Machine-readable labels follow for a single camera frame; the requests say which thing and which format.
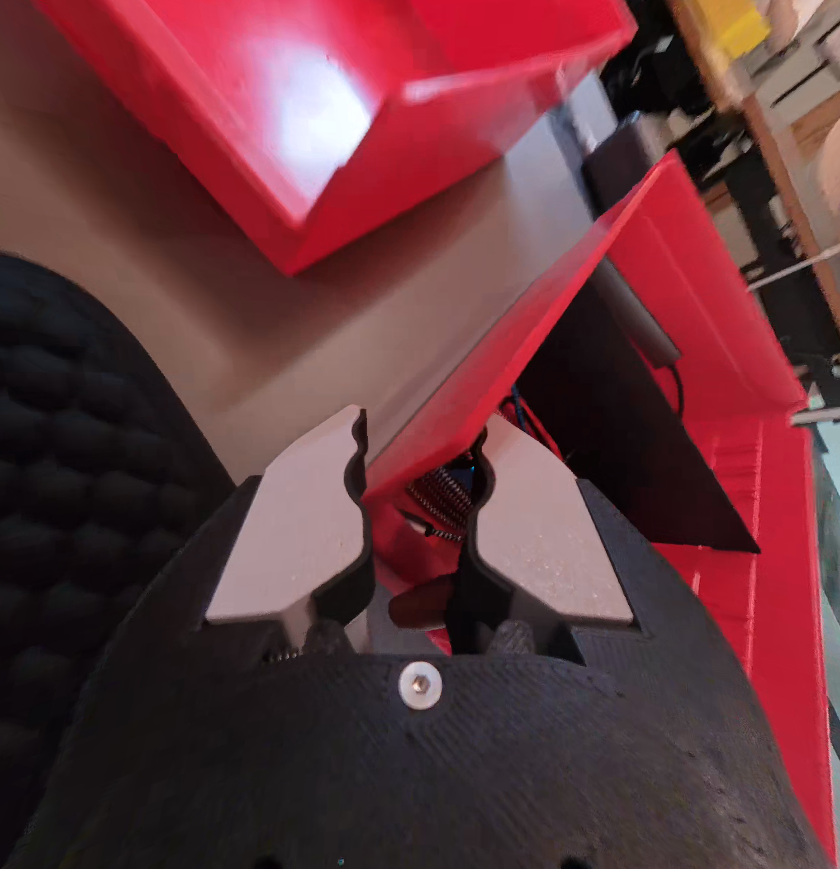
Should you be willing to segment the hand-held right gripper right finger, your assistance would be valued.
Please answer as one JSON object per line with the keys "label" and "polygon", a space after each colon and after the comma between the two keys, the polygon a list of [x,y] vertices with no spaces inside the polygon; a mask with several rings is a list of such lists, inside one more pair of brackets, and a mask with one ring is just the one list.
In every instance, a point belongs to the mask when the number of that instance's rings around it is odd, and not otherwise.
{"label": "hand-held right gripper right finger", "polygon": [[581,655],[578,628],[631,631],[635,616],[579,481],[500,415],[473,446],[474,504],[452,597],[452,652],[523,645]]}

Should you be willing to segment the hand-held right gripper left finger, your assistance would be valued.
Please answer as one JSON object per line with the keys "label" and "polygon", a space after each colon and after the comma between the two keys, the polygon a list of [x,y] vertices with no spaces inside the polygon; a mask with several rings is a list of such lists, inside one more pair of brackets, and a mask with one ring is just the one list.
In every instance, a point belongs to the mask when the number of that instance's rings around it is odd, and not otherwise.
{"label": "hand-held right gripper left finger", "polygon": [[269,464],[208,605],[209,624],[277,622],[299,648],[313,625],[333,621],[353,648],[370,648],[367,450],[366,411],[349,405]]}

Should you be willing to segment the red plastic bin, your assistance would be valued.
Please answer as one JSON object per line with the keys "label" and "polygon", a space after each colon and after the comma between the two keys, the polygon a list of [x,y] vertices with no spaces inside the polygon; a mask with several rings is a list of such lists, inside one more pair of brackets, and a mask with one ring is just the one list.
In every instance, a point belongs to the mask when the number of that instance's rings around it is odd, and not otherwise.
{"label": "red plastic bin", "polygon": [[49,1],[287,276],[503,156],[636,23],[616,1]]}
{"label": "red plastic bin", "polygon": [[408,544],[408,485],[469,448],[556,321],[608,257],[679,347],[684,425],[758,554],[653,543],[708,609],[751,679],[799,804],[832,864],[837,841],[805,391],[746,290],[681,160],[656,163],[508,310],[370,462],[375,551],[402,590],[456,565]]}

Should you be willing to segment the grey usb hub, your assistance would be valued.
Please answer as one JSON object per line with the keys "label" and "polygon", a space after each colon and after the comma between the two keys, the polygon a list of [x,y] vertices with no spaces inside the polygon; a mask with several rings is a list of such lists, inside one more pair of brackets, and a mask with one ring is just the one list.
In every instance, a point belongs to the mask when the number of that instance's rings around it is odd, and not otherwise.
{"label": "grey usb hub", "polygon": [[681,352],[608,257],[593,272],[593,286],[613,320],[655,369],[674,368]]}

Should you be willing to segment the person's right hand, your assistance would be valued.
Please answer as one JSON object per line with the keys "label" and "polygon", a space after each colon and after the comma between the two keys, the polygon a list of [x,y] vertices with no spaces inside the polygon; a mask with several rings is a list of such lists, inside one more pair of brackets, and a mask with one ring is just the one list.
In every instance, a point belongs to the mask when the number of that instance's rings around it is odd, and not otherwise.
{"label": "person's right hand", "polygon": [[443,629],[455,585],[456,576],[449,573],[395,595],[388,608],[392,623],[398,628],[413,631]]}

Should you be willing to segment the black honeycomb cushion pad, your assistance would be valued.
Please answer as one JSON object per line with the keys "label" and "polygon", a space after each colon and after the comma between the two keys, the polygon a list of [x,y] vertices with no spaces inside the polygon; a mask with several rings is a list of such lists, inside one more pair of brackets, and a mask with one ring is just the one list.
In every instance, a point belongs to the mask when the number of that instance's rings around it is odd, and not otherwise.
{"label": "black honeycomb cushion pad", "polygon": [[122,322],[0,252],[0,867],[104,646],[234,489]]}

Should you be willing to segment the grey box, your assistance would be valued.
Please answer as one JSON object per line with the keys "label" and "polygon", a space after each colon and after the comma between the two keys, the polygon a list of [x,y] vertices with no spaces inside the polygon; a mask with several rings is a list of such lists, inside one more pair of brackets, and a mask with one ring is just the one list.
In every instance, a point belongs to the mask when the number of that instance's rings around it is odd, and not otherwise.
{"label": "grey box", "polygon": [[659,162],[670,143],[659,115],[633,112],[583,160],[582,180],[595,217],[622,201]]}

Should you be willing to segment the yellow bin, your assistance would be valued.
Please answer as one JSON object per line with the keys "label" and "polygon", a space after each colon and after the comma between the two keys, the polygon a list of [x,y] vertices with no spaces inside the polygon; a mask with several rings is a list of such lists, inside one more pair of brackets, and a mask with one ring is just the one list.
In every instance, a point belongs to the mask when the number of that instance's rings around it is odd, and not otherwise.
{"label": "yellow bin", "polygon": [[712,44],[729,59],[749,54],[771,34],[765,10],[755,1],[694,1]]}

